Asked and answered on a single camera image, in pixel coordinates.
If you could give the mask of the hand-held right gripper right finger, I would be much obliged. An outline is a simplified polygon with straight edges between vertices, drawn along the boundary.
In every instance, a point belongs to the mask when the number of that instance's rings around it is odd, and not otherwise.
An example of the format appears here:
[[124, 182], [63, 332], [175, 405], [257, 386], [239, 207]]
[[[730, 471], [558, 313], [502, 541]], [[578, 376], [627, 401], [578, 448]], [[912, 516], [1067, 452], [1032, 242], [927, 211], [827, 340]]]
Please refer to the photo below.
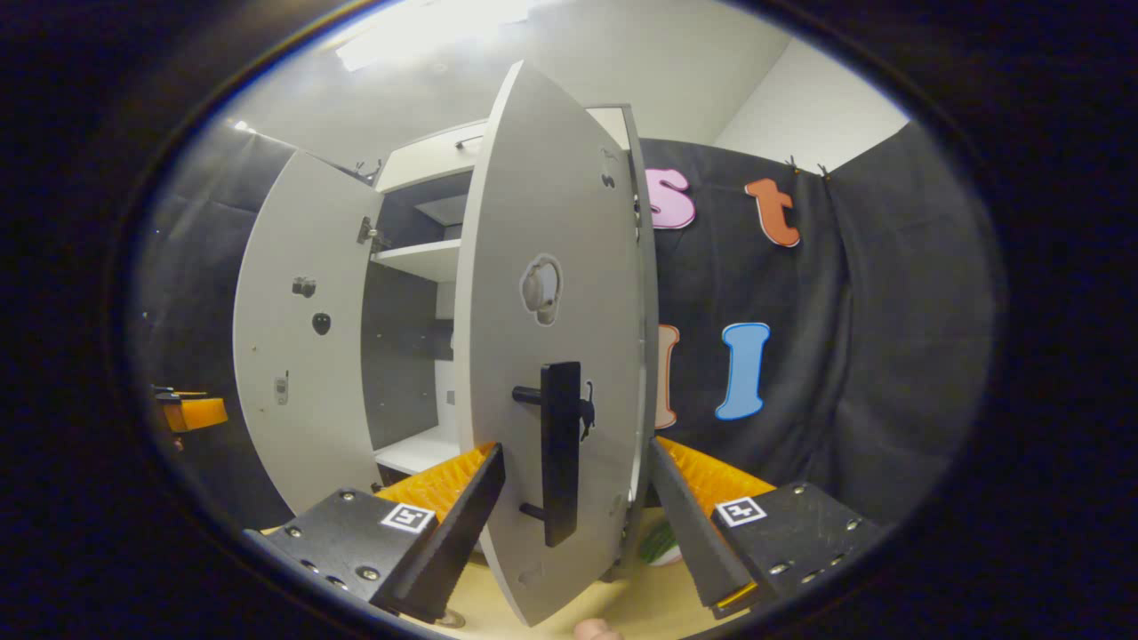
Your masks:
[[716, 620], [820, 586], [887, 534], [813, 483], [773, 486], [663, 437], [649, 452], [652, 486]]

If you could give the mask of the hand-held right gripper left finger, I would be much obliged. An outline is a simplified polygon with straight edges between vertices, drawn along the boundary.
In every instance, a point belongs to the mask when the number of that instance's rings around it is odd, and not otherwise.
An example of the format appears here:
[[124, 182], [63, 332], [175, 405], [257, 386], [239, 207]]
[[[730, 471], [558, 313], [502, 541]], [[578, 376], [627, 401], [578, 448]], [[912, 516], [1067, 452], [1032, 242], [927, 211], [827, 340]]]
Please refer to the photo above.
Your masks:
[[265, 550], [339, 598], [434, 623], [505, 478], [500, 443], [487, 443], [380, 492], [337, 489], [269, 532]]

